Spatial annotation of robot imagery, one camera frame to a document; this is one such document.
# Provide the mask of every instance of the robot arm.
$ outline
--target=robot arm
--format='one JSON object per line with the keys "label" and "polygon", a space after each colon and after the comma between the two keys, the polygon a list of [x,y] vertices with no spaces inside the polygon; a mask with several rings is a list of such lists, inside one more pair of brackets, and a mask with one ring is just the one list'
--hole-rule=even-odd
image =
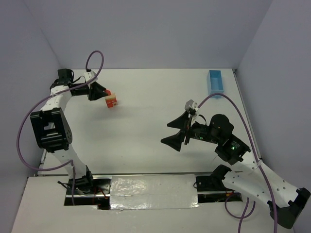
{"label": "robot arm", "polygon": [[[233,132],[233,125],[225,115],[214,115],[210,124],[199,124],[195,121],[198,108],[193,100],[189,100],[185,106],[185,112],[176,120],[168,123],[168,127],[180,129],[173,136],[163,138],[162,143],[180,151],[181,145],[189,143],[190,139],[196,139],[217,144],[215,152],[228,165],[220,165],[212,173],[213,181],[239,191],[263,206],[269,208],[273,217],[273,207],[266,181],[258,169],[261,165],[267,175],[277,204],[278,224],[285,228],[292,228],[293,224],[305,207],[310,192],[305,188],[298,189],[275,174],[262,161],[257,164],[250,148],[237,138]],[[204,178],[197,180],[197,185],[205,185]]]}
{"label": "robot arm", "polygon": [[[61,164],[72,160],[75,166],[75,187],[88,193],[89,189],[93,187],[93,176],[71,145],[72,132],[65,118],[64,110],[72,96],[88,95],[89,100],[97,100],[108,94],[104,92],[106,88],[94,80],[89,85],[55,95],[60,91],[81,85],[73,83],[70,69],[58,70],[58,76],[59,78],[51,85],[52,98],[45,103],[40,111],[31,113],[30,120],[38,146],[52,153]],[[94,76],[95,73],[91,70],[84,73],[86,82]],[[69,183],[72,184],[71,164],[67,164],[65,169],[69,175]]]}

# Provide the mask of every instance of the plastic sheet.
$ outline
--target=plastic sheet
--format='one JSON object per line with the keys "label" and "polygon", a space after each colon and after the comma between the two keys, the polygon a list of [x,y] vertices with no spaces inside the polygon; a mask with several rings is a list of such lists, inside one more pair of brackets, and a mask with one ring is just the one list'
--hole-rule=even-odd
{"label": "plastic sheet", "polygon": [[198,207],[195,175],[113,176],[114,210],[187,209]]}

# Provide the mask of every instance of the white table surface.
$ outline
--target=white table surface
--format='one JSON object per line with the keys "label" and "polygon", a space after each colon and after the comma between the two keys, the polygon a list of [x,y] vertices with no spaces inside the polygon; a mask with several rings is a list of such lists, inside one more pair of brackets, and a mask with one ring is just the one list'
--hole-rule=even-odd
{"label": "white table surface", "polygon": [[[65,189],[57,181],[66,176],[31,177],[18,210],[12,233],[235,233],[238,219],[224,203],[204,203],[191,209],[97,210],[95,206],[64,206]],[[233,214],[241,215],[243,202],[230,202]],[[273,220],[261,206],[243,221],[242,233],[273,232]],[[278,233],[293,233],[278,227]]]}
{"label": "white table surface", "polygon": [[[231,69],[220,69],[225,94],[246,118]],[[186,101],[200,103],[207,96],[209,69],[104,69],[98,83],[116,93],[119,105],[108,109],[104,99],[72,97],[65,116],[72,129],[73,147],[93,174],[209,172],[224,163],[216,145],[190,140],[181,152],[160,143],[178,132],[166,125],[184,112]],[[84,70],[74,70],[75,77]],[[207,123],[214,114],[225,114],[234,135],[250,145],[233,106],[226,99],[208,100],[200,110]],[[60,163],[46,155],[43,168]],[[40,172],[66,175],[65,169]]]}

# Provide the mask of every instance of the gray wall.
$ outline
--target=gray wall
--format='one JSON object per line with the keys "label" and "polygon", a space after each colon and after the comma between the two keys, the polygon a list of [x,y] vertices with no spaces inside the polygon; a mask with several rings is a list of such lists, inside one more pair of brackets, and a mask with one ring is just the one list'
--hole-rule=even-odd
{"label": "gray wall", "polygon": [[271,1],[25,0],[71,68],[93,50],[105,68],[237,68]]}
{"label": "gray wall", "polygon": [[[260,152],[273,170],[311,190],[311,1],[274,0],[238,68]],[[310,232],[311,203],[296,233]]]}
{"label": "gray wall", "polygon": [[[19,124],[32,105],[49,94],[60,65],[22,1],[0,1],[0,31],[0,232],[8,233],[27,176],[33,174],[17,156]],[[29,121],[22,134],[21,149],[26,160],[38,166],[42,152]]]}

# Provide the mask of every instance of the blue plastic container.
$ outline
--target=blue plastic container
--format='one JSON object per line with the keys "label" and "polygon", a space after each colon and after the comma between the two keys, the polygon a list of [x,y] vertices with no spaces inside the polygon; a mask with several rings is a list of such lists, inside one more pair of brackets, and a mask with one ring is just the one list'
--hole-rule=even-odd
{"label": "blue plastic container", "polygon": [[[209,95],[224,92],[222,74],[220,70],[210,70],[208,72],[207,88]],[[219,99],[221,96],[213,96],[213,98]]]}

